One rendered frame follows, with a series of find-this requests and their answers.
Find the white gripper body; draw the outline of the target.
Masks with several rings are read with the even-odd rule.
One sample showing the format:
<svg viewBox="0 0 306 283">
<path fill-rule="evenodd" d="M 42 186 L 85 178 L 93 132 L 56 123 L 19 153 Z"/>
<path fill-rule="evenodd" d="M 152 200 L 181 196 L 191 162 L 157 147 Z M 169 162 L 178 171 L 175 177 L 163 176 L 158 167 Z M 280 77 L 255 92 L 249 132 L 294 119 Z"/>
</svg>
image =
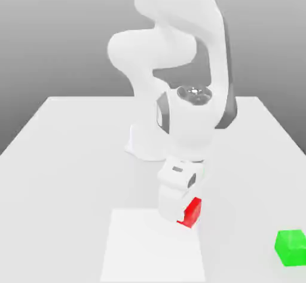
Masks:
<svg viewBox="0 0 306 283">
<path fill-rule="evenodd" d="M 187 190 L 160 185 L 158 191 L 158 210 L 160 215 L 173 223 L 183 221 L 186 208 L 186 203 L 183 200 L 187 192 Z"/>
</svg>

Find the small red cube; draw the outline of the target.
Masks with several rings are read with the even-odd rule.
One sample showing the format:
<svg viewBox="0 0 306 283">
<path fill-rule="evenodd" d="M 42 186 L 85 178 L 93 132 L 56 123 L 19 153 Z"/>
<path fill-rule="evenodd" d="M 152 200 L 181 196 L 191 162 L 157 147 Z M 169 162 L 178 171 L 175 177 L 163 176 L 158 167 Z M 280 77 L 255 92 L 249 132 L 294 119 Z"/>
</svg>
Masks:
<svg viewBox="0 0 306 283">
<path fill-rule="evenodd" d="M 197 222 L 201 213 L 201 199 L 195 197 L 184 211 L 183 221 L 179 224 L 189 227 L 190 229 Z"/>
</svg>

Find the small green cube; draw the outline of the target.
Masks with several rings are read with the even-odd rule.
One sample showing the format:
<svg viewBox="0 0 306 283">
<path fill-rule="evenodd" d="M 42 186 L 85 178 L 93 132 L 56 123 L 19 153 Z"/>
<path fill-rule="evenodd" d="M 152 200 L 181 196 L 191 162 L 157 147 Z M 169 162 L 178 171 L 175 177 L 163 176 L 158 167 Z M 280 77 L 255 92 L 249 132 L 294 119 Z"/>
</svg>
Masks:
<svg viewBox="0 0 306 283">
<path fill-rule="evenodd" d="M 306 266 L 306 235 L 302 230 L 279 230 L 274 249 L 285 267 Z"/>
</svg>

